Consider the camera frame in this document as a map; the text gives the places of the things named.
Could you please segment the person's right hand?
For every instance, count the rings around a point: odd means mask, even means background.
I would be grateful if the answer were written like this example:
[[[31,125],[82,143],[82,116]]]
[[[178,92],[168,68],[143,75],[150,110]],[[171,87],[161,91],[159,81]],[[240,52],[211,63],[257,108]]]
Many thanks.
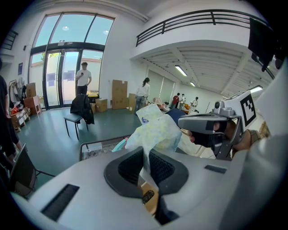
[[[236,130],[236,123],[232,120],[229,120],[225,130],[225,136],[231,141]],[[240,143],[240,139],[237,139],[237,144],[233,145],[233,152],[236,153],[238,151],[238,144]]]

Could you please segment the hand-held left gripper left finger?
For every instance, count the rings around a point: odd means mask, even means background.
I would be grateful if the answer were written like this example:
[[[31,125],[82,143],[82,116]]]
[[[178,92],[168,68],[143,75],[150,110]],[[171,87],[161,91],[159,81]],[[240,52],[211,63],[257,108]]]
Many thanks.
[[[41,230],[157,230],[155,220],[139,198],[120,196],[105,181],[106,165],[126,150],[80,161],[39,188],[26,200],[12,197],[24,216]],[[47,204],[66,186],[78,187],[58,220],[43,214]]]

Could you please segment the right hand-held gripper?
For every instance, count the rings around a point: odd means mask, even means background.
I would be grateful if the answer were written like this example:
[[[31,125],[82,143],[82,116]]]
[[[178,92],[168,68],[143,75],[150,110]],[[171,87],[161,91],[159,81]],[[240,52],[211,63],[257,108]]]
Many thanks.
[[[257,115],[250,91],[238,93],[224,101],[216,101],[208,114],[185,115],[178,119],[178,126],[193,133],[193,143],[211,148],[215,157],[231,160],[235,154],[233,145],[238,144],[238,152],[248,150],[257,142],[257,131],[249,129]],[[225,136],[229,120],[236,123],[232,140]]]

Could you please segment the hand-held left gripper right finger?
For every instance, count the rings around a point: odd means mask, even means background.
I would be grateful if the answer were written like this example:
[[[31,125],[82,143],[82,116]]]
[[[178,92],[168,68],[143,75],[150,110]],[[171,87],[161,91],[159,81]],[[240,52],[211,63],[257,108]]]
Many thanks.
[[[149,157],[172,165],[173,173],[157,182],[164,209],[176,219],[157,230],[219,230],[228,196],[220,191],[231,162],[152,149]]]

